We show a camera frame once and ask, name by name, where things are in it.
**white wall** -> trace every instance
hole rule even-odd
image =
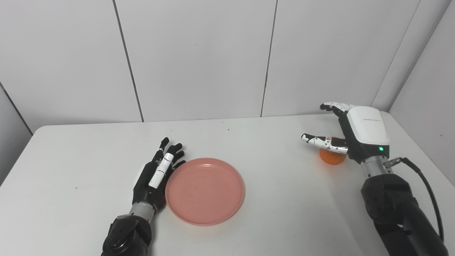
[[[396,94],[446,2],[279,0],[263,115],[319,113],[327,101],[371,106],[377,96],[387,109],[384,95]]]
[[[145,121],[259,117],[276,0],[118,0]]]
[[[455,3],[442,17],[390,113],[455,184]]]
[[[0,79],[32,131],[141,121],[111,1],[0,1],[0,24]]]
[[[388,109],[449,1],[116,3],[145,120],[158,121]],[[0,79],[32,131],[141,120],[112,1],[0,1],[0,24]]]
[[[31,137],[0,86],[0,185]]]

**orange ball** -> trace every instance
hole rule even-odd
[[[319,149],[319,156],[324,162],[334,165],[341,164],[346,159],[346,154],[335,153],[323,148]]]

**robotic hand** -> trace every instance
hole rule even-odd
[[[338,116],[345,139],[304,133],[301,139],[329,151],[348,154],[362,166],[366,181],[361,189],[368,215],[390,256],[446,256],[439,209],[428,181],[407,158],[389,160],[390,139],[379,110],[371,107],[327,102],[320,109]],[[403,162],[423,180],[436,212],[439,236],[413,197],[409,184],[392,172]]]
[[[164,195],[169,177],[185,161],[174,165],[184,156],[182,144],[172,145],[166,137],[153,159],[147,163],[133,189],[130,213],[118,216],[109,228],[101,256],[146,256],[152,241],[151,221],[166,205]]]

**pink plate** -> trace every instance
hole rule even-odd
[[[171,175],[166,200],[181,220],[209,226],[229,219],[243,201],[242,177],[230,164],[214,158],[186,162]]]

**silver cylinder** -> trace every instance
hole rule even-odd
[[[150,204],[146,202],[139,202],[133,204],[129,214],[139,216],[151,223],[155,210]]]
[[[386,168],[384,162],[388,159],[385,156],[372,156],[363,160],[360,164],[366,178],[381,175],[381,174],[392,174],[391,168]]]

